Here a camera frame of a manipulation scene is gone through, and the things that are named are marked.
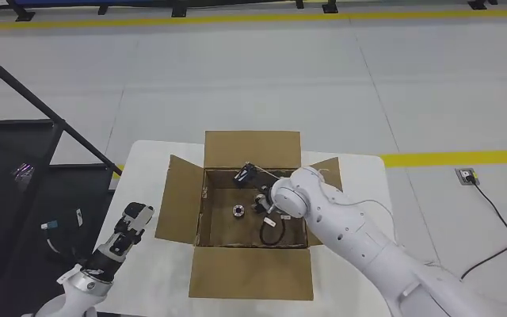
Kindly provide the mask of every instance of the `yellow tape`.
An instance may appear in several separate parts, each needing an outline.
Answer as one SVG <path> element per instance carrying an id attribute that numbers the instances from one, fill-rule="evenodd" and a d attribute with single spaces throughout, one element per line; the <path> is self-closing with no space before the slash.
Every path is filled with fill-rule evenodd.
<path id="1" fill-rule="evenodd" d="M 370 12 L 370 13 L 280 13 L 255 15 L 225 15 L 184 18 L 144 18 L 128 20 L 77 20 L 0 22 L 0 29 L 51 29 L 51 28 L 99 28 L 122 26 L 192 25 L 234 22 L 274 21 L 326 21 L 326 20 L 399 20 L 399 19 L 450 19 L 467 17 L 507 17 L 507 10 L 463 10 L 436 12 Z"/>
<path id="2" fill-rule="evenodd" d="M 507 151 L 410 153 L 380 155 L 386 167 L 506 164 Z"/>
<path id="3" fill-rule="evenodd" d="M 124 170 L 124 168 L 125 168 L 125 165 L 116 165 L 116 166 L 118 166 L 120 168 L 120 170 Z M 113 173 L 112 178 L 120 178 L 120 175 Z"/>

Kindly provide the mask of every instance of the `power outlet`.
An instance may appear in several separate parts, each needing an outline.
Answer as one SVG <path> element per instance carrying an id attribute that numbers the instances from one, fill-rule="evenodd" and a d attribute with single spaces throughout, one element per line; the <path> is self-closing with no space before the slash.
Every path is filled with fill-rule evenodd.
<path id="1" fill-rule="evenodd" d="M 459 182 L 461 185 L 473 185 L 471 181 L 467 180 L 467 176 L 472 175 L 475 178 L 475 184 L 479 185 L 477 174 L 474 169 L 471 167 L 462 168 L 462 169 L 454 169 L 456 171 L 456 175 L 458 175 Z"/>

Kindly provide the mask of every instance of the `floor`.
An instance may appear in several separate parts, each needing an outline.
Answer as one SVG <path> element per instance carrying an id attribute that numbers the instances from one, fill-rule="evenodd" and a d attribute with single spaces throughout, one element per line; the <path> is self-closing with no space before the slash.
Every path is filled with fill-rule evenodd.
<path id="1" fill-rule="evenodd" d="M 464 18 L 0 32 L 2 65 L 118 164 L 138 139 L 302 132 L 309 151 L 507 148 L 507 21 Z M 0 84 L 0 118 L 44 115 Z M 70 137 L 54 163 L 96 162 Z M 507 230 L 456 166 L 387 171 L 401 242 L 460 275 Z M 507 217 L 507 169 L 475 168 Z M 465 280 L 507 314 L 507 254 Z"/>

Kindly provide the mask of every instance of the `white table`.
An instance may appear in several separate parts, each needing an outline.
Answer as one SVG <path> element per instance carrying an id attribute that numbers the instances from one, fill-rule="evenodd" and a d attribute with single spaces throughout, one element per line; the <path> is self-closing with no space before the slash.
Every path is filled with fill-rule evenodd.
<path id="1" fill-rule="evenodd" d="M 138 141 L 131 149 L 124 172 L 99 234 L 104 242 L 128 203 L 155 208 L 143 240 L 127 256 L 115 276 L 108 298 L 98 311 L 140 316 L 391 316 L 383 297 L 359 271 L 324 246 L 313 246 L 311 270 L 314 300 L 215 300 L 188 297 L 193 247 L 155 239 L 158 211 L 166 183 L 170 155 L 202 166 L 204 145 Z M 381 158 L 368 155 L 302 152 L 309 165 L 338 157 L 343 190 L 355 201 L 375 199 L 391 209 L 386 170 Z M 380 229 L 392 237 L 392 221 L 377 204 L 362 206 Z"/>

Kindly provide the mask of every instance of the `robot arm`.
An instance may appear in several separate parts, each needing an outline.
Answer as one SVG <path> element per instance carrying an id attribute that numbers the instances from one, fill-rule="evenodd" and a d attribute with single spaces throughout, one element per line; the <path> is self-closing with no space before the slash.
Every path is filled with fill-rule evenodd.
<path id="1" fill-rule="evenodd" d="M 391 314 L 402 316 L 493 316 L 454 277 L 437 277 L 393 243 L 358 206 L 312 167 L 302 167 L 271 188 L 273 204 L 307 226 L 324 245 L 362 272 L 380 291 Z"/>
<path id="2" fill-rule="evenodd" d="M 130 203 L 108 241 L 92 253 L 83 267 L 76 265 L 57 280 L 65 294 L 48 301 L 35 317 L 97 316 L 93 306 L 105 300 L 114 274 L 132 246 L 141 241 L 144 227 L 153 214 L 151 206 Z"/>

